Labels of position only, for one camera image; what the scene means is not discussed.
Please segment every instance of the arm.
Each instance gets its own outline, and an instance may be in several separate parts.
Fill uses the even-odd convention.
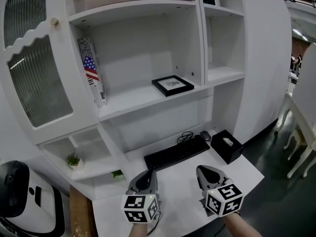
[[[231,213],[223,220],[233,237],[262,237],[253,227],[248,225],[237,213]]]
[[[147,237],[147,224],[134,224],[129,237]]]

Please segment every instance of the black picture frame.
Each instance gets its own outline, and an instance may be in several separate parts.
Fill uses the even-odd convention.
[[[181,83],[185,84],[185,86],[180,87],[180,88],[176,88],[176,89],[166,89],[165,87],[163,87],[159,82],[162,80],[166,80],[166,79],[170,79],[170,78],[175,78],[176,80],[180,81]],[[155,79],[152,80],[152,84],[162,93],[164,94],[166,97],[168,96],[172,96],[175,94],[179,94],[188,90],[192,90],[194,89],[194,85],[190,84],[189,82],[179,78],[178,76],[169,76],[169,77],[163,77],[163,78],[159,78],[159,79]]]

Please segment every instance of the cabinet knob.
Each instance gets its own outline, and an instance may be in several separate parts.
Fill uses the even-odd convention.
[[[52,26],[58,25],[58,23],[59,23],[59,21],[58,21],[57,18],[52,18],[52,19],[50,20],[50,24],[51,24]]]

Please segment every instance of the keyboard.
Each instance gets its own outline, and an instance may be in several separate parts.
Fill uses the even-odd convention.
[[[204,139],[201,136],[196,135],[173,147],[145,156],[144,160],[148,169],[158,171],[180,163],[209,149],[210,147]]]

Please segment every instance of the framed artwork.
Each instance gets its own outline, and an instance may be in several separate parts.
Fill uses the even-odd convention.
[[[166,97],[194,89],[194,85],[178,76],[163,77],[152,80],[152,84]]]

